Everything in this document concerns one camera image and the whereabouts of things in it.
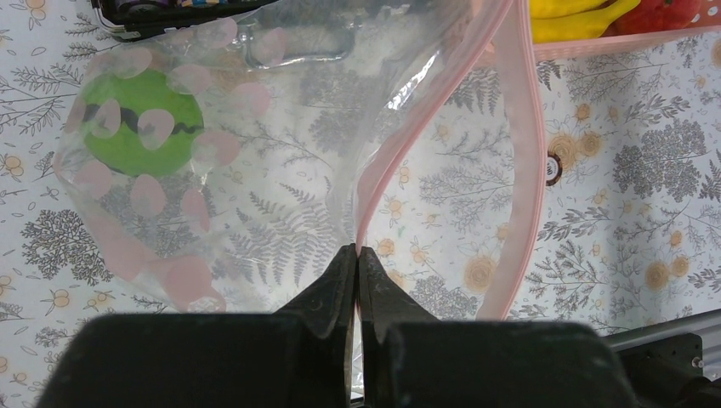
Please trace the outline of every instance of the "clear plastic bag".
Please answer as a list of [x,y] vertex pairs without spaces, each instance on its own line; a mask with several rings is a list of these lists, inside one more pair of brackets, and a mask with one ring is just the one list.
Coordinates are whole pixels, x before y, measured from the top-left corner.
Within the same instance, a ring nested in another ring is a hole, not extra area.
[[477,315],[500,319],[546,164],[525,7],[280,0],[123,45],[88,67],[55,172],[116,276],[178,310],[274,311],[364,242],[393,172],[493,38],[513,210]]

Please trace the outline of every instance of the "green toy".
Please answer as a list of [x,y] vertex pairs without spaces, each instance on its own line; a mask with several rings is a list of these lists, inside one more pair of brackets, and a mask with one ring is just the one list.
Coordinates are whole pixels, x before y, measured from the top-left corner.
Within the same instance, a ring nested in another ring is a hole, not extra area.
[[[80,132],[88,150],[107,167],[128,176],[175,173],[190,160],[193,140],[203,130],[196,99],[170,89],[166,75],[159,71],[145,70],[128,79],[104,74],[93,79],[79,97],[87,106]],[[101,138],[93,133],[94,115],[88,112],[97,112],[109,99],[120,105],[120,127],[109,138]],[[149,110],[165,110],[174,119],[172,133],[154,150],[141,143],[138,130],[139,117]]]

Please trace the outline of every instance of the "fern print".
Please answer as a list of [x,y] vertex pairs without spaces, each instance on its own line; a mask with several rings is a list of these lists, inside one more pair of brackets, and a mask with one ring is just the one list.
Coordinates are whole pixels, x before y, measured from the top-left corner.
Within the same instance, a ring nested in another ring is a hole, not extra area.
[[686,37],[676,42],[676,51],[684,57],[684,68],[690,68],[698,54],[698,45],[701,36]]
[[[72,65],[51,65],[48,70],[24,67],[12,70],[14,86],[0,76],[0,94],[15,93],[19,98],[0,100],[0,133],[17,126],[20,134],[36,133],[60,121],[63,98],[75,96],[82,74]],[[61,89],[70,90],[61,93]]]
[[610,336],[611,334],[631,330],[631,327],[612,325],[608,319],[600,314],[588,316],[588,322],[595,331],[601,333],[603,336]]
[[661,88],[663,64],[652,64],[648,51],[596,55],[564,68],[568,90],[574,102],[589,100],[598,103],[612,94],[635,91],[646,99]]
[[474,106],[477,106],[480,113],[484,113],[487,107],[493,116],[500,98],[501,84],[498,73],[492,68],[481,68],[468,73],[448,98],[446,105],[453,104],[459,108],[465,106],[471,112],[474,111]]
[[625,193],[633,192],[645,198],[666,188],[681,202],[694,196],[701,174],[691,159],[705,155],[706,136],[698,122],[681,122],[663,130],[650,130],[641,137],[641,147],[624,145],[613,159],[613,178]]
[[684,214],[688,219],[687,238],[700,251],[704,246],[721,251],[721,210],[715,206],[703,206],[698,217]]
[[701,272],[689,275],[689,283],[696,289],[708,286],[714,293],[721,292],[721,268],[706,268]]
[[74,42],[68,46],[69,51],[63,53],[66,61],[90,60],[97,53],[109,48],[97,49],[91,42]]
[[[167,258],[199,239],[184,222],[185,216],[180,207],[185,192],[194,186],[193,178],[191,173],[187,173],[158,179],[167,197],[167,204],[153,219],[139,216],[130,205],[132,183],[113,185],[100,199],[100,205],[158,256]],[[206,202],[208,215],[214,217],[216,210],[213,196],[206,185],[202,186],[201,193]]]
[[547,319],[547,307],[540,304],[524,304],[520,309],[510,309],[508,311],[508,320],[513,321],[533,321],[536,319]]
[[261,158],[266,157],[269,153],[275,151],[286,151],[291,153],[287,156],[283,163],[283,167],[290,166],[296,162],[319,162],[330,167],[327,161],[314,153],[308,144],[298,139],[295,133],[288,128],[284,128],[279,135],[272,134],[270,130],[261,122],[255,123],[256,128],[250,133],[247,129],[242,132],[234,131],[230,127],[223,126],[223,130],[233,133],[241,142],[241,147],[246,149],[252,147]]
[[588,207],[586,211],[568,209],[562,218],[565,224],[558,221],[547,221],[538,231],[537,240],[562,241],[573,234],[574,237],[593,235],[598,230],[598,223],[613,221],[609,211],[603,207]]
[[667,101],[657,93],[648,102],[639,101],[628,106],[625,123],[638,121],[641,125],[649,127],[661,123],[662,118],[672,119],[679,112],[690,108],[689,101],[680,96],[674,96]]
[[256,223],[236,209],[246,231],[230,236],[232,248],[214,265],[215,279],[242,276],[251,284],[279,286],[285,272],[292,270],[292,281],[299,286],[309,271],[317,276],[325,270],[337,242],[330,213],[314,195],[288,184],[281,186],[296,199],[300,211],[288,212],[280,203],[249,192],[264,221]]
[[159,300],[149,299],[145,296],[133,295],[131,298],[133,299],[133,302],[135,302],[136,306],[145,310],[150,310],[153,314],[162,313],[167,308],[165,303]]
[[505,127],[495,132],[484,129],[476,137],[465,133],[457,144],[438,153],[457,158],[459,165],[446,166],[420,178],[421,200],[435,206],[450,206],[454,218],[451,223],[458,231],[473,230],[486,209],[499,211],[506,207],[513,193],[509,175],[512,168],[481,163],[486,152],[490,153],[487,156],[506,156],[502,143],[508,137]]
[[[716,157],[721,163],[721,151],[716,149]],[[706,175],[706,182],[701,183],[701,192],[699,198],[707,198],[711,201],[721,202],[721,168],[717,167],[712,160],[708,161],[711,168],[711,175]]]
[[652,215],[647,215],[643,222],[634,221],[633,226],[630,229],[627,226],[619,226],[613,231],[613,237],[619,241],[633,241],[639,236],[646,236],[646,241],[650,242],[655,236],[657,231],[661,231],[663,235],[668,234],[671,228],[674,226],[676,218],[684,213],[688,203],[684,208],[678,211],[670,210],[668,208],[661,208],[662,218],[655,218]]
[[561,79],[561,65],[556,64],[556,61],[541,61],[536,65],[536,73],[538,75],[538,81],[551,90],[551,76],[556,79]]
[[38,172],[40,172],[40,177],[36,178],[33,181],[38,181],[39,179],[42,179],[43,177],[49,176],[50,174],[54,174],[53,172],[53,157],[55,156],[55,152],[51,151],[47,155],[45,155],[42,159],[38,160],[37,163],[35,163],[35,166],[33,166]]
[[24,320],[21,316],[23,307],[19,304],[0,302],[0,323],[11,320]]
[[531,285],[531,294],[541,298],[551,290],[555,296],[554,309],[560,320],[568,320],[579,309],[586,308],[596,286],[609,284],[592,263],[585,259],[584,251],[572,241],[560,244],[555,257],[546,257],[536,263],[538,270],[525,278]]
[[93,23],[93,19],[85,13],[76,14],[77,21],[74,23],[76,28],[65,30],[65,34],[71,37],[83,37],[93,34],[99,30],[99,27]]
[[609,276],[615,276],[610,283],[610,317],[613,320],[624,317],[632,309],[646,307],[641,303],[641,286],[636,284],[635,276],[641,273],[641,261],[638,260],[639,247],[628,244],[616,245],[616,260],[609,263]]

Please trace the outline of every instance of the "pink heart print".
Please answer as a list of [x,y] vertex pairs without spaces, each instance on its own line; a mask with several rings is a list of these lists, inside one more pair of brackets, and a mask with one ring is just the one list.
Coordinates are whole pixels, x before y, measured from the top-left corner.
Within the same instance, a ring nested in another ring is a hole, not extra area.
[[238,35],[238,25],[233,19],[224,18],[199,25],[196,32],[202,46],[210,49],[230,44]]
[[115,64],[112,70],[116,76],[124,79],[140,75],[140,73],[148,69],[153,60],[153,54],[145,47],[123,49],[114,57]]
[[270,108],[270,92],[258,82],[238,85],[230,93],[230,104],[244,116],[259,117]]
[[80,128],[80,123],[82,123],[86,109],[87,105],[85,105],[85,101],[79,96],[75,98],[75,102],[70,109],[70,114],[68,114],[68,119],[65,121],[63,133],[74,133]]
[[141,174],[135,179],[130,190],[130,207],[139,216],[155,217],[162,212],[166,203],[165,192],[153,176]]
[[91,160],[80,168],[72,183],[94,200],[99,200],[111,190],[112,172],[100,161]]
[[140,143],[147,150],[155,150],[165,143],[173,132],[175,119],[173,114],[164,109],[150,109],[138,118],[138,135]]
[[192,230],[199,234],[210,230],[210,216],[207,213],[205,197],[200,191],[187,190],[180,201],[180,209],[188,217]]
[[275,66],[286,56],[287,34],[282,28],[275,28],[252,45],[253,58],[263,65]]
[[213,85],[213,78],[207,68],[187,64],[174,68],[167,74],[167,87],[178,94],[198,95]]
[[193,160],[212,167],[231,164],[241,152],[241,145],[230,133],[210,130],[193,140]]
[[101,139],[110,139],[120,129],[120,104],[115,99],[108,99],[93,117],[90,132]]

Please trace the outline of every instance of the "gray tree print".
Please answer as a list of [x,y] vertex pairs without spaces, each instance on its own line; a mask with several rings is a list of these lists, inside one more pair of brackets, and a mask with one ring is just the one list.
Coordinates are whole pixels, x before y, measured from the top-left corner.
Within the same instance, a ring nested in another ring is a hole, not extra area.
[[26,263],[36,265],[45,279],[53,279],[68,265],[75,279],[90,286],[112,279],[93,238],[71,210],[42,210],[20,234],[29,240],[22,246]]
[[475,316],[479,300],[469,297],[460,288],[448,290],[443,279],[431,275],[416,280],[413,290],[408,292],[413,299],[430,314],[442,320],[464,320]]
[[443,167],[438,173],[420,178],[421,200],[436,206],[449,205],[452,223],[458,231],[475,228],[487,208],[498,211],[506,207],[513,193],[508,174],[511,170],[481,162],[486,152],[488,156],[505,156],[501,144],[508,137],[508,131],[502,127],[496,132],[484,129],[475,141],[465,133],[457,144],[440,153],[457,157],[459,165]]
[[663,130],[650,130],[641,147],[624,145],[613,159],[613,178],[621,192],[645,198],[666,188],[676,202],[695,195],[701,174],[691,160],[706,154],[705,134],[698,122],[673,119]]
[[650,51],[639,51],[589,57],[585,66],[571,63],[563,73],[574,102],[598,103],[632,90],[648,98],[661,87],[662,67],[651,63]]

